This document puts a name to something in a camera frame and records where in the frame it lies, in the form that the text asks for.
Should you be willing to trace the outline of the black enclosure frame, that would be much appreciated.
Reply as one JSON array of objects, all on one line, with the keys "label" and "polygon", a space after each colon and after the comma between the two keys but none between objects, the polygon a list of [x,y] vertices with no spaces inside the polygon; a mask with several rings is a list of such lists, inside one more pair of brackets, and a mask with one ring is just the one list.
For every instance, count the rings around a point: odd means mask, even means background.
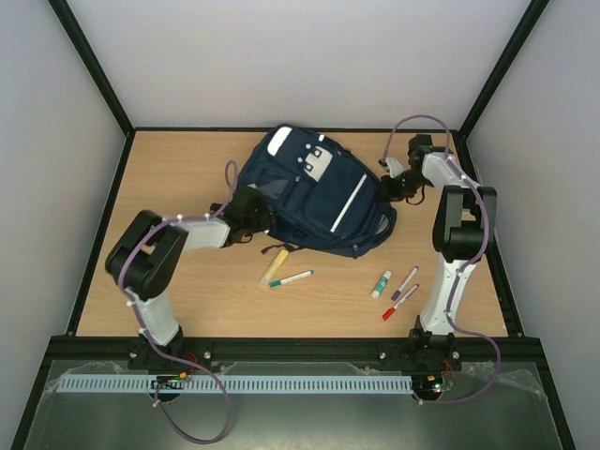
[{"label": "black enclosure frame", "polygon": [[[532,0],[529,3],[519,20],[515,31],[512,33],[508,43],[502,50],[501,56],[488,76],[484,87],[471,107],[465,121],[460,128],[455,129],[452,132],[452,140],[454,144],[457,145],[458,159],[466,170],[466,173],[469,175],[475,174],[475,168],[471,152],[468,148],[467,139],[474,130],[475,125],[481,118],[485,108],[488,106],[504,76],[508,72],[508,69],[512,66],[547,5],[547,2],[544,0]],[[89,291],[92,280],[92,271],[98,262],[100,243],[104,239],[108,229],[109,218],[113,212],[116,196],[125,173],[134,138],[137,134],[142,132],[142,129],[140,127],[134,127],[131,124],[68,2],[52,1],[50,6],[126,137],[116,173],[112,180],[108,200],[106,201],[98,225],[94,245],[85,268],[81,286],[77,293],[75,306],[68,322],[67,331],[65,334],[57,336],[75,337],[74,333],[79,326],[83,314],[83,298]],[[505,272],[503,259],[496,243],[490,244],[487,248],[487,259],[490,266],[490,274],[498,295],[502,318],[508,327],[507,337],[500,337],[497,340],[502,351],[502,357],[508,362],[534,362],[536,364],[538,373],[541,377],[542,387],[548,398],[549,410],[552,414],[558,438],[560,439],[563,448],[572,449],[575,444],[563,412],[556,386],[550,373],[548,360],[546,359],[540,340],[533,337],[527,337],[524,334],[515,299]],[[11,445],[12,448],[23,449],[27,441],[29,441],[31,428],[34,424],[35,415],[38,410],[38,404],[42,397],[43,384],[48,380],[51,363],[58,360],[48,359],[45,353],[29,399],[25,405],[22,420],[17,428],[15,438]]]}]

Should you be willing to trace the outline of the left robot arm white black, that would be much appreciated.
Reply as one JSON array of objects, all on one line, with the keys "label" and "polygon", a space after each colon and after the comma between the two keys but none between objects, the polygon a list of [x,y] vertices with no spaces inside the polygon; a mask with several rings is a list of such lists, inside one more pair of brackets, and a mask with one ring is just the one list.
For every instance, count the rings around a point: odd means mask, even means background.
[{"label": "left robot arm white black", "polygon": [[212,203],[196,217],[164,217],[142,210],[109,252],[104,268],[127,297],[139,334],[166,347],[181,334],[168,294],[181,256],[246,243],[275,222],[273,207],[253,186],[236,188],[225,202]]}]

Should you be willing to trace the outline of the red capped white marker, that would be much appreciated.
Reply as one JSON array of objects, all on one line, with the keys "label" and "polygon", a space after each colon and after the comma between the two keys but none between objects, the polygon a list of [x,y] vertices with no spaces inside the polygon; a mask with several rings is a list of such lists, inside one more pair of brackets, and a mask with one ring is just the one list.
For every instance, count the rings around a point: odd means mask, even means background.
[{"label": "red capped white marker", "polygon": [[402,306],[419,289],[419,287],[419,284],[415,284],[406,293],[401,295],[396,303],[384,312],[382,319],[387,321],[399,309],[399,307]]}]

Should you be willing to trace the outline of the purple capped white marker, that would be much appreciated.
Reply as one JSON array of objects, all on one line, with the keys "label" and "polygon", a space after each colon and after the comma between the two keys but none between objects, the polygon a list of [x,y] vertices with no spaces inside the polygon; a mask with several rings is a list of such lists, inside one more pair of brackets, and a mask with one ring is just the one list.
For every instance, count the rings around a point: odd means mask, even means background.
[{"label": "purple capped white marker", "polygon": [[391,296],[391,300],[392,301],[397,301],[400,297],[400,295],[405,291],[405,289],[407,288],[407,286],[409,285],[409,283],[412,281],[413,277],[416,275],[416,273],[418,272],[419,267],[418,266],[414,266],[411,271],[409,272],[409,274],[404,278],[404,280],[401,282],[401,284],[399,285],[399,287],[394,291],[394,293]]}]

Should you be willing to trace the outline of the navy blue student backpack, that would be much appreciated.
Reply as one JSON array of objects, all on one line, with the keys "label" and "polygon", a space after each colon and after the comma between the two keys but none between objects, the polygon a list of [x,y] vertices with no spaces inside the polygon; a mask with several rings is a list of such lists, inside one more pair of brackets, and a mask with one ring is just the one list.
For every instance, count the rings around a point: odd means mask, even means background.
[{"label": "navy blue student backpack", "polygon": [[385,242],[397,223],[367,165],[324,134],[289,124],[257,144],[238,174],[241,186],[266,197],[276,222],[265,233],[290,252],[358,258]]}]

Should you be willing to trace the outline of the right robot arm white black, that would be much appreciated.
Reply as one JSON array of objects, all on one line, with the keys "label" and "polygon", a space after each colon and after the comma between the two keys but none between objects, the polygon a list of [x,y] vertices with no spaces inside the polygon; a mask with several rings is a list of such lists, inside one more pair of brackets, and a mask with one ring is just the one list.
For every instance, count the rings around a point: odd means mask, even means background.
[{"label": "right robot arm white black", "polygon": [[456,315],[467,282],[493,241],[497,192],[467,175],[447,147],[435,146],[430,136],[417,134],[408,144],[409,167],[385,156],[380,164],[380,196],[407,202],[426,187],[441,193],[432,229],[432,244],[440,268],[429,299],[409,334],[409,356],[419,367],[431,366],[454,351],[460,329]]}]

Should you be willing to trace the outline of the white glue stick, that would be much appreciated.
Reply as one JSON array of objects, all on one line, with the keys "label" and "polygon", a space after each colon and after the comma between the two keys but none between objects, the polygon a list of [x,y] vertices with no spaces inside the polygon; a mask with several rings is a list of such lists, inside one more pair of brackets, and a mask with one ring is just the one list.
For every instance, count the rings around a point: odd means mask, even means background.
[{"label": "white glue stick", "polygon": [[376,285],[374,286],[373,290],[371,291],[371,297],[372,298],[378,298],[383,290],[385,289],[388,281],[390,280],[392,276],[392,272],[389,270],[385,270],[381,277],[379,278],[378,282],[376,283]]}]

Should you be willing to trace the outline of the teal capped white marker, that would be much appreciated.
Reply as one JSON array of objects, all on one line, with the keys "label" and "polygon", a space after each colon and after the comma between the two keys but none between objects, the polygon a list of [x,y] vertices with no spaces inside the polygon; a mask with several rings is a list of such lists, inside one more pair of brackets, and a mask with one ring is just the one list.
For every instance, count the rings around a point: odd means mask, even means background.
[{"label": "teal capped white marker", "polygon": [[301,272],[301,273],[298,273],[298,274],[295,274],[295,275],[292,275],[292,276],[289,276],[289,277],[285,277],[285,278],[282,278],[282,279],[271,281],[271,282],[269,282],[268,286],[270,288],[278,287],[278,286],[281,286],[281,285],[284,285],[284,284],[288,284],[290,282],[294,282],[294,281],[299,280],[299,279],[310,277],[313,274],[314,274],[313,270],[307,270],[307,271],[304,271],[304,272]]}]

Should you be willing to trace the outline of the yellow highlighter pen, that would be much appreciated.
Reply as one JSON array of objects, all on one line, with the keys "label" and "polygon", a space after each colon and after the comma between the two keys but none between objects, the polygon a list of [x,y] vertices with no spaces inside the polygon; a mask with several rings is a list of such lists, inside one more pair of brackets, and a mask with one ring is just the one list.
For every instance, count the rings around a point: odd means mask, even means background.
[{"label": "yellow highlighter pen", "polygon": [[265,271],[265,273],[263,274],[260,282],[262,285],[268,285],[274,278],[275,274],[277,273],[278,269],[281,267],[282,264],[284,264],[285,260],[287,259],[289,255],[289,251],[285,248],[283,248],[278,255],[276,256],[276,258],[271,262],[271,264],[269,265],[269,267],[267,268],[267,270]]}]

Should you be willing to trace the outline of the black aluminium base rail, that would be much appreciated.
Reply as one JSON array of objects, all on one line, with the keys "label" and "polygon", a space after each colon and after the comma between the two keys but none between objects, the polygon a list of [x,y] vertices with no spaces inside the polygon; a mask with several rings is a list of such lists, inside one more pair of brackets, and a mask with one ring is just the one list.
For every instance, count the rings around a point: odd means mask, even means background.
[{"label": "black aluminium base rail", "polygon": [[[401,338],[178,338],[163,352],[205,368],[233,362],[343,362],[382,370],[459,370],[460,352],[452,344],[417,348]],[[53,337],[48,359],[119,360],[133,368],[167,370],[172,364],[142,337]]]}]

